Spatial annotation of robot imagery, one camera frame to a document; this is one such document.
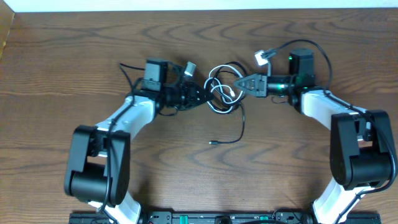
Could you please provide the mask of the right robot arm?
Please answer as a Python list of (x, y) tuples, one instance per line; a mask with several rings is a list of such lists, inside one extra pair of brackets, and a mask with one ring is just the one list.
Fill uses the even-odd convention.
[(290, 52), (288, 75), (272, 74), (271, 58), (276, 54), (276, 49), (256, 52), (256, 62), (267, 66), (267, 72), (246, 76), (234, 85), (257, 98), (286, 96), (299, 113), (330, 130), (332, 178), (312, 203), (312, 221), (343, 223), (365, 195), (387, 190), (397, 177), (389, 115), (349, 104), (317, 85), (312, 50)]

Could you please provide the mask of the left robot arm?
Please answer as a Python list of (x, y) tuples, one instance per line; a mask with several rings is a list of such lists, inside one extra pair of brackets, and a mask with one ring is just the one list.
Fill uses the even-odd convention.
[(65, 194), (95, 207), (110, 223), (139, 223), (142, 207), (128, 192), (131, 141), (163, 108), (186, 111), (213, 98), (195, 83), (195, 69), (192, 62), (147, 59), (143, 77), (127, 79), (131, 91), (120, 108), (94, 126), (74, 130)]

